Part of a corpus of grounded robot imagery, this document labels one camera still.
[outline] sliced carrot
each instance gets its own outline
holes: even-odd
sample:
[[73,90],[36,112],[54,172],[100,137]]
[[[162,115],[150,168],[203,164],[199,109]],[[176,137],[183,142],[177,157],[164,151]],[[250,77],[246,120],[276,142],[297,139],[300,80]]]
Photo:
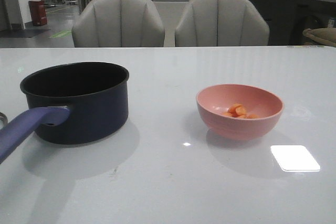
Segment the sliced carrot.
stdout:
[[235,113],[236,112],[236,108],[242,106],[240,103],[235,103],[233,104],[228,110],[227,112],[230,112],[230,113]]
[[232,113],[230,113],[230,112],[223,112],[222,115],[224,115],[224,116],[228,116],[228,117],[230,117],[230,118],[233,117]]
[[246,108],[244,106],[239,106],[239,107],[236,108],[236,113],[237,113],[238,116],[246,115],[247,111],[246,111]]
[[235,103],[227,111],[223,112],[222,115],[228,116],[231,118],[243,118],[243,119],[256,119],[259,118],[256,114],[247,114],[246,108],[240,104]]

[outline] saucepan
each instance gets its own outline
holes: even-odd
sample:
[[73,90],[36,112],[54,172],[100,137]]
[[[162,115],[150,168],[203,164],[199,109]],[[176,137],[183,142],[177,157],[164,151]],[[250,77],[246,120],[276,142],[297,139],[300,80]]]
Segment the saucepan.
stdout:
[[29,109],[0,130],[0,163],[33,131],[43,140],[67,145],[116,132],[128,118],[128,78],[126,68],[106,62],[77,62],[30,74],[20,84]]

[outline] chair backrest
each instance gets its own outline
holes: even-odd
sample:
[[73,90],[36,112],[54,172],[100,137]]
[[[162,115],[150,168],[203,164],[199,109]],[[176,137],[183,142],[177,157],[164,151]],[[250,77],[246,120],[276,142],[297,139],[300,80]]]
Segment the chair backrest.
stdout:
[[163,47],[164,33],[151,0],[92,0],[72,28],[75,47]]
[[268,38],[249,0],[191,0],[175,29],[177,47],[266,46]]

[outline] carrot slice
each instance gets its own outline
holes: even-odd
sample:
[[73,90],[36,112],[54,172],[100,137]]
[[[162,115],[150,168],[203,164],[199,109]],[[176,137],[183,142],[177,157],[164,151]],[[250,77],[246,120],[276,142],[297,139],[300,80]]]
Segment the carrot slice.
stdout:
[[246,115],[247,111],[246,111],[246,108],[244,106],[239,106],[239,107],[236,108],[236,113],[237,113],[238,116]]
[[230,113],[230,112],[223,112],[222,115],[224,115],[224,116],[228,116],[228,117],[230,117],[230,118],[233,117],[232,113]]
[[235,113],[235,112],[236,112],[236,108],[238,108],[238,107],[240,107],[240,106],[243,106],[243,105],[240,104],[240,103],[235,103],[235,104],[233,104],[233,105],[227,110],[227,112]]

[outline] cushion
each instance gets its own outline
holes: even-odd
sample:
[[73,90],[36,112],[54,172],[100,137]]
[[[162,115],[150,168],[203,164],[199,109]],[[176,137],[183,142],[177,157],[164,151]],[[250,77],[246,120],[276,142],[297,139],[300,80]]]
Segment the cushion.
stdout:
[[336,28],[308,28],[302,34],[322,45],[336,47]]

